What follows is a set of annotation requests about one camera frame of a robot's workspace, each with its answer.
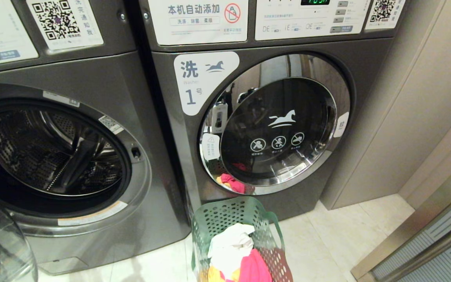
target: laundry basket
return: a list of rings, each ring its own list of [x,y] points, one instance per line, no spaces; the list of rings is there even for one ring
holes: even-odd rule
[[[195,212],[193,217],[194,250],[191,266],[197,270],[198,281],[208,281],[210,259],[207,254],[211,239],[237,222],[255,227],[255,232],[252,233],[254,248],[265,260],[272,280],[274,282],[293,282],[292,273],[285,257],[285,242],[278,225],[278,218],[273,212],[265,211],[262,204],[253,197],[236,197],[208,203]],[[281,248],[277,246],[271,233],[270,222],[276,226]]]

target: washing machine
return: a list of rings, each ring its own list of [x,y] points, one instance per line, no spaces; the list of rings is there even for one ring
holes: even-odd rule
[[[312,210],[405,0],[140,0],[193,209]]]
[[[0,205],[53,275],[190,232],[129,21],[121,0],[0,0]]]

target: washing machine drum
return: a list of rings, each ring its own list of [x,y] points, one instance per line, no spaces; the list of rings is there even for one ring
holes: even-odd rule
[[[333,64],[305,54],[264,61],[211,105],[200,137],[204,166],[236,193],[286,189],[328,159],[343,115],[349,115],[349,91]]]
[[[97,120],[100,112],[81,107],[0,101],[0,200],[6,207],[38,217],[75,217],[123,195],[131,177],[126,140]]]

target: basket handle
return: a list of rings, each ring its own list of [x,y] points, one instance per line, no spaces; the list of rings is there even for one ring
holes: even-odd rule
[[[276,227],[276,230],[278,231],[278,237],[280,238],[280,241],[281,241],[281,248],[283,249],[283,251],[285,251],[285,240],[283,239],[283,234],[281,234],[281,228],[278,223],[278,217],[276,216],[276,214],[274,212],[265,213],[265,217],[274,223],[274,226]]]

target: green digital display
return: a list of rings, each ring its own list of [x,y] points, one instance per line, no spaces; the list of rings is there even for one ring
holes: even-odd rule
[[[300,5],[328,5],[330,0],[301,0]]]

